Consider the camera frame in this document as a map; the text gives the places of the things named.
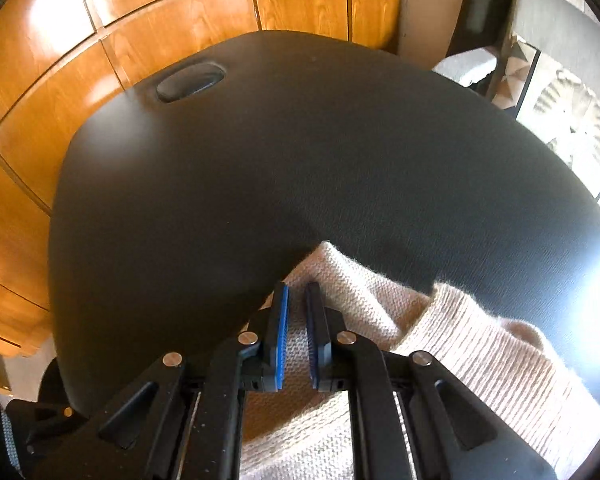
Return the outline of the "grey yellow blue sofa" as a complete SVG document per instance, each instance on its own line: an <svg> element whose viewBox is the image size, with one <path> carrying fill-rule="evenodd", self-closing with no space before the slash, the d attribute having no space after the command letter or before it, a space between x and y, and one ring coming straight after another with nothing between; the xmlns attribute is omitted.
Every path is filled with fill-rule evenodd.
<svg viewBox="0 0 600 480"><path fill-rule="evenodd" d="M434 70L465 88L483 82L492 102L516 39L565 66L600 99L600 24L566 0L515 0L502 44L448 56Z"/></svg>

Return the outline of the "tiger print cushion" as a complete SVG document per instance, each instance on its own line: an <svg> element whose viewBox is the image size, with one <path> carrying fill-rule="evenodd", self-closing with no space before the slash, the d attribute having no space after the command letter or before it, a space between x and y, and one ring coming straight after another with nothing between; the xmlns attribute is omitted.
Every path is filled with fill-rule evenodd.
<svg viewBox="0 0 600 480"><path fill-rule="evenodd" d="M492 103L540 139L600 205L600 99L581 78L516 39Z"/></svg>

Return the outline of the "black padded table mat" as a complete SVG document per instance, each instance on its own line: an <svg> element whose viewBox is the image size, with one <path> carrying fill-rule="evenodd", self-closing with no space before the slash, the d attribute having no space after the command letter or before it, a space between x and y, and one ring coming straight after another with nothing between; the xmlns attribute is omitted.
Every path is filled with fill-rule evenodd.
<svg viewBox="0 0 600 480"><path fill-rule="evenodd" d="M600 402L600 207L533 133L394 55L253 32L158 73L74 135L50 220L61 377L81 414L159 356L212 349L321 242L450 283L547 336Z"/></svg>

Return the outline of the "beige knit sweater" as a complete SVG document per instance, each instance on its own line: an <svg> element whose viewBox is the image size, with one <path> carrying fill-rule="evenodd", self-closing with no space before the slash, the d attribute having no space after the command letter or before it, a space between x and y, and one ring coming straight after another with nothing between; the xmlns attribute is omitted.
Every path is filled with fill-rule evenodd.
<svg viewBox="0 0 600 480"><path fill-rule="evenodd" d="M289 290L284 385L247 403L242 478L352 477L348 399L317 391L310 378L303 296L311 283L349 332L397 356L414 356L418 368L445 367L558 478L570 477L600 440L600 404L536 326L495 316L445 282L416 292L326 242L282 278Z"/></svg>

